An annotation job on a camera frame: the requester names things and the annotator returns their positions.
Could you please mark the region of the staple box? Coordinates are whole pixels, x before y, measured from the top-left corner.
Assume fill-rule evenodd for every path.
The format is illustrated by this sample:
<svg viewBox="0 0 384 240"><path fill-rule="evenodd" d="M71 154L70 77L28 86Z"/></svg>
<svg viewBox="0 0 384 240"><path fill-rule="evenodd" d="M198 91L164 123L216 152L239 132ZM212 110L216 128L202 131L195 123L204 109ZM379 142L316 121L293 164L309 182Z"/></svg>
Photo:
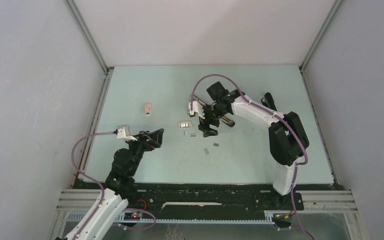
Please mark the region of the staple box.
<svg viewBox="0 0 384 240"><path fill-rule="evenodd" d="M178 123L178 127L180 129L191 128L192 126L193 126L193 123L191 121L182 121Z"/></svg>

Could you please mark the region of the beige black long stapler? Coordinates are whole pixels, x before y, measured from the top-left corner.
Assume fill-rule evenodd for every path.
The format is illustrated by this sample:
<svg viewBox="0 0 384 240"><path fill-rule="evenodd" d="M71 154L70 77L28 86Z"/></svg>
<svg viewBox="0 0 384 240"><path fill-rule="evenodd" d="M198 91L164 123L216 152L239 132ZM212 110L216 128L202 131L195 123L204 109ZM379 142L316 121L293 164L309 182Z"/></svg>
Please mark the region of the beige black long stapler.
<svg viewBox="0 0 384 240"><path fill-rule="evenodd" d="M202 106L207 105L207 103L205 101L203 101L201 98L197 97L196 95L194 95L193 97L190 97L190 99L197 101ZM230 118L228 118L226 116L223 116L220 120L230 128L233 128L236 124L233 120L231 120Z"/></svg>

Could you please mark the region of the pink stapler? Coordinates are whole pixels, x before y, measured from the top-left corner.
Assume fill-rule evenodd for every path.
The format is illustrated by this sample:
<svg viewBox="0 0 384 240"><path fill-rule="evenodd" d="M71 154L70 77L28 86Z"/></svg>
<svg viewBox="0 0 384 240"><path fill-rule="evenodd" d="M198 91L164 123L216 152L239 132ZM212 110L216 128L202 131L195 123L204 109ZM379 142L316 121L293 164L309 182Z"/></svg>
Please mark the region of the pink stapler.
<svg viewBox="0 0 384 240"><path fill-rule="evenodd" d="M150 116L152 111L152 105L150 103L146 103L144 105L144 113L146 116Z"/></svg>

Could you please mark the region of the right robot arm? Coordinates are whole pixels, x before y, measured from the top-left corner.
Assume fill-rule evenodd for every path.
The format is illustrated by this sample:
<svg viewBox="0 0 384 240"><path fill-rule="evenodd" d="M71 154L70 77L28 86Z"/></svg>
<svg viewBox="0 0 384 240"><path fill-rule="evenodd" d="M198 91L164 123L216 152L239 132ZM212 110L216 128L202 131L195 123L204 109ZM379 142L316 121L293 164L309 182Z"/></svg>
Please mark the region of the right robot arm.
<svg viewBox="0 0 384 240"><path fill-rule="evenodd" d="M293 111L283 114L274 106L271 95L269 103L260 104L239 89L228 91L218 81L207 88L211 104L204 103L194 94L187 105L190 117L198 116L198 129L203 137L218 135L217 128L225 115L242 117L268 133L269 152L276 162L271 204L284 209L291 202L290 192L295 185L299 165L308 162L306 149L310 142L299 115Z"/></svg>

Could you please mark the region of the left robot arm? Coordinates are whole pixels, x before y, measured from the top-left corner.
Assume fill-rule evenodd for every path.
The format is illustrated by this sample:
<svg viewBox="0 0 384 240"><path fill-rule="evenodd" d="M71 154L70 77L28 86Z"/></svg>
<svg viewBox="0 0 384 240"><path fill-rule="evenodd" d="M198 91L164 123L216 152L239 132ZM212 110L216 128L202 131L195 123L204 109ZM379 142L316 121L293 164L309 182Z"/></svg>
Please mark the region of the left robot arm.
<svg viewBox="0 0 384 240"><path fill-rule="evenodd" d="M159 149L163 143L164 129L140 131L130 134L128 125L122 125L113 131L102 132L103 136L116 135L117 139L127 143L127 148L118 149L113 155L111 170L104 183L80 170L76 171L98 185L100 194L82 220L68 234L65 240L101 240L127 208L133 208L138 202L138 188L134 175L144 153Z"/></svg>

